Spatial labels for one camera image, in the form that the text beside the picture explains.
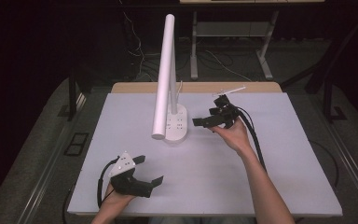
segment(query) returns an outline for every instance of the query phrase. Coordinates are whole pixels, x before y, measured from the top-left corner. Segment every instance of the forearm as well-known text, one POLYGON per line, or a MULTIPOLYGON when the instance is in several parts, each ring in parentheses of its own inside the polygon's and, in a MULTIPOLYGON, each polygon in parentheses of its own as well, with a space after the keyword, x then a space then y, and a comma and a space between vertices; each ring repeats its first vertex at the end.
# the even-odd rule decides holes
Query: forearm
POLYGON ((245 165, 258 223, 294 223, 289 209, 253 150, 246 148, 239 155, 245 165))

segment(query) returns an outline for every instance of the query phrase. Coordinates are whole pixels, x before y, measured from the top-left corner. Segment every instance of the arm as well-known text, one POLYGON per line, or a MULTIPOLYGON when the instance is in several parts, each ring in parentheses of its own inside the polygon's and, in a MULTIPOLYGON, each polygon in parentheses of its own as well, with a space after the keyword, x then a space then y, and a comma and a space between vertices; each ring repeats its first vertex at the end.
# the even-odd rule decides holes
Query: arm
POLYGON ((108 196, 105 196, 106 198, 103 200, 100 211, 92 220, 92 224, 109 224, 127 207, 130 201, 135 198, 135 196, 121 195, 112 190, 113 187, 109 184, 105 193, 105 195, 108 196))
POLYGON ((248 133, 240 118, 229 129, 218 126, 211 131, 218 133, 241 157, 248 176, 255 216, 259 224, 295 223, 281 195, 275 189, 249 142, 248 133))

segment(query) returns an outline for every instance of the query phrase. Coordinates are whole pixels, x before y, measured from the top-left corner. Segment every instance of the dark floor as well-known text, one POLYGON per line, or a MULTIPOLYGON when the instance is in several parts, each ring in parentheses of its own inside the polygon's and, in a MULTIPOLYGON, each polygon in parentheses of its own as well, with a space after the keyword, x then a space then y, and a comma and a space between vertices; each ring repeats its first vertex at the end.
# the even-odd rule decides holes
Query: dark floor
MULTIPOLYGON (((246 81, 242 76, 252 81, 265 80, 255 57, 255 49, 262 43, 259 39, 244 38, 235 43, 221 39, 217 44, 216 41, 205 38, 199 42, 198 81, 246 81), (241 76, 222 68, 210 52, 222 64, 241 76)), ((188 39, 181 39, 177 49, 177 76, 183 81, 191 81, 188 43, 188 39)), ((321 59, 329 44, 324 40, 271 42, 266 58, 274 76, 273 81, 282 83, 312 66, 321 59)), ((156 52, 145 52, 143 72, 134 81, 157 80, 159 57, 148 55, 153 53, 156 52)), ((344 147, 358 165, 358 113, 342 91, 335 88, 333 105, 339 106, 347 119, 335 121, 330 125, 321 114, 322 92, 315 95, 306 94, 304 86, 307 81, 308 79, 304 78, 285 91, 289 93, 314 152, 335 189, 344 215, 330 218, 308 217, 298 222, 358 223, 358 180, 355 180, 351 167, 341 153, 344 147), (337 162, 339 176, 334 161, 337 162)), ((0 188, 0 223, 62 222, 65 197, 68 195, 68 189, 76 183, 104 99, 111 89, 102 81, 96 80, 92 91, 85 93, 84 98, 78 102, 78 112, 69 122, 67 117, 60 116, 62 107, 68 105, 67 88, 65 80, 51 95, 0 188), (62 155, 75 133, 89 134, 83 152, 78 157, 62 155)), ((68 223, 90 223, 92 220, 92 217, 67 213, 64 216, 68 223)))

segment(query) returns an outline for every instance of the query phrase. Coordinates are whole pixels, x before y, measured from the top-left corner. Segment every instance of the white lamp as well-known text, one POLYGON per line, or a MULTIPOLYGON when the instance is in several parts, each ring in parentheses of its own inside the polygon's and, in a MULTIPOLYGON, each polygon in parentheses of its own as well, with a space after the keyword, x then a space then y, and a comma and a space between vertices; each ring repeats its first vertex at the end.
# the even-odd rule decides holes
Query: white lamp
POLYGON ((171 14, 167 15, 159 63, 152 138, 179 143, 185 139, 187 133, 187 110, 183 105, 177 104, 176 98, 174 23, 175 17, 171 14), (169 91, 171 91, 171 105, 168 105, 169 91))

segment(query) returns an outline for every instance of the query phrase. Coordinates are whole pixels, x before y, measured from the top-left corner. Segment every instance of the white tabletop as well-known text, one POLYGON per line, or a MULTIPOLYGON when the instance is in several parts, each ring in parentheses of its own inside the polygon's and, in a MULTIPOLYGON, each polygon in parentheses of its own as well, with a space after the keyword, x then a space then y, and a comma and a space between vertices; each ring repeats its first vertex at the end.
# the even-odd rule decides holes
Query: white tabletop
MULTIPOLYGON (((268 174, 291 213, 341 216, 341 206, 287 94, 232 93, 227 97, 251 115, 268 174)), ((151 138, 155 99, 155 93, 107 96, 68 212, 92 215, 98 211, 101 171, 128 151, 133 157, 146 156, 137 165, 135 178, 149 182, 164 175, 164 180, 150 198, 134 199, 123 216, 254 216, 241 159, 217 134, 192 124, 193 118, 209 116, 215 98, 210 93, 180 94, 179 104, 187 108, 189 119, 186 140, 179 145, 151 138)))

